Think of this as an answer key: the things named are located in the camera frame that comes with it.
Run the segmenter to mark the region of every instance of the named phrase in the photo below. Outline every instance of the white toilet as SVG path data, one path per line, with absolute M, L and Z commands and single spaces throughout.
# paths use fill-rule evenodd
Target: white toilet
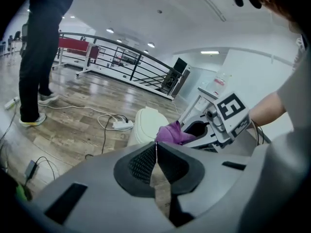
M 154 141 L 159 128 L 168 124 L 168 120 L 158 110 L 147 106 L 140 109 L 127 146 Z

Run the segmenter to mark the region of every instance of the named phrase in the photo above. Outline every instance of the power strip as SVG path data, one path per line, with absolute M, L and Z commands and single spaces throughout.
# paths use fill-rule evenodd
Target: power strip
M 15 97 L 4 105 L 6 110 L 10 109 L 15 103 L 19 101 L 19 97 Z
M 134 126 L 132 121 L 128 121 L 128 123 L 123 122 L 123 121 L 117 121 L 112 123 L 112 127 L 115 130 L 125 130 L 128 128 L 132 128 Z

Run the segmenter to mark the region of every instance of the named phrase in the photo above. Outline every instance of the sneaker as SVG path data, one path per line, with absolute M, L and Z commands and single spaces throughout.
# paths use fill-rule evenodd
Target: sneaker
M 41 95 L 38 103 L 40 104 L 48 104 L 49 102 L 55 101 L 58 99 L 57 93 L 51 93 L 49 96 Z
M 39 118 L 34 121 L 34 122 L 23 122 L 22 120 L 19 119 L 19 123 L 24 126 L 24 127 L 29 127 L 29 126 L 38 126 L 40 125 L 41 123 L 43 123 L 43 121 L 47 118 L 47 116 L 40 112 L 39 113 Z

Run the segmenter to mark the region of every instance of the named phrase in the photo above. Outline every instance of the wooden floor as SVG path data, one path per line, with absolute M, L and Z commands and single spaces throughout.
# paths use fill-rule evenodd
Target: wooden floor
M 14 109 L 5 111 L 4 104 L 18 96 L 18 72 L 20 56 L 0 58 L 0 136 L 9 126 Z M 118 81 L 92 74 L 75 78 L 75 70 L 60 68 L 52 71 L 50 89 L 60 94 L 60 99 L 50 104 L 53 107 L 92 107 L 107 113 L 125 115 L 135 121 L 136 112 L 145 106 L 157 109 L 169 122 L 179 118 L 174 104 L 146 91 L 128 86 Z M 186 105 L 175 100 L 180 113 Z M 104 130 L 97 122 L 100 113 L 87 109 L 60 109 L 39 107 L 47 119 L 37 127 L 24 128 L 18 123 L 19 105 L 16 117 L 5 136 L 1 152 L 1 163 L 8 165 L 8 173 L 17 181 L 25 183 L 24 172 L 30 160 L 36 161 L 46 156 L 51 161 L 55 177 L 62 175 L 74 165 L 84 161 L 85 155 L 101 153 Z M 102 117 L 105 124 L 107 117 Z M 114 151 L 126 146 L 130 131 L 106 132 L 104 152 Z M 47 161 L 40 161 L 34 178 L 28 187 L 36 195 L 53 180 Z

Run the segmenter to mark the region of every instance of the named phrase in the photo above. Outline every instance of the black railing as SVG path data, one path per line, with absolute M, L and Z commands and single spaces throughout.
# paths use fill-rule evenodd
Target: black railing
M 84 33 L 60 33 L 63 38 L 80 40 L 81 36 L 86 37 L 86 41 L 101 46 L 98 58 L 92 61 L 89 59 L 87 63 L 93 71 L 126 78 L 130 81 L 129 84 L 135 82 L 166 95 L 170 94 L 181 76 L 178 71 L 158 59 L 117 41 Z M 63 57 L 85 61 L 78 54 L 71 54 L 72 56 L 68 56 L 64 52 Z

